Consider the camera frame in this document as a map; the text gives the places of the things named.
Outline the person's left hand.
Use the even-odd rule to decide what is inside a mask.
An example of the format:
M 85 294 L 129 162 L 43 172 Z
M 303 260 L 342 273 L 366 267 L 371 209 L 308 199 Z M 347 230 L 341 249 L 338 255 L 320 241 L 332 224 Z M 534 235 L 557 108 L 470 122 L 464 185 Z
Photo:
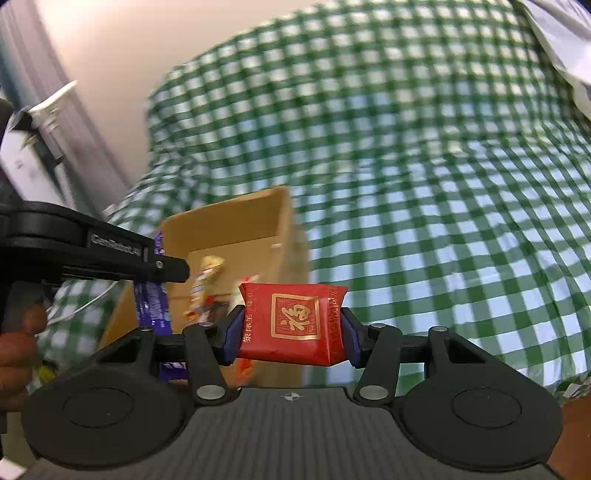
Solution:
M 38 363 L 36 335 L 47 326 L 43 294 L 17 284 L 10 291 L 1 326 L 1 410 L 17 411 L 27 398 L 27 385 Z

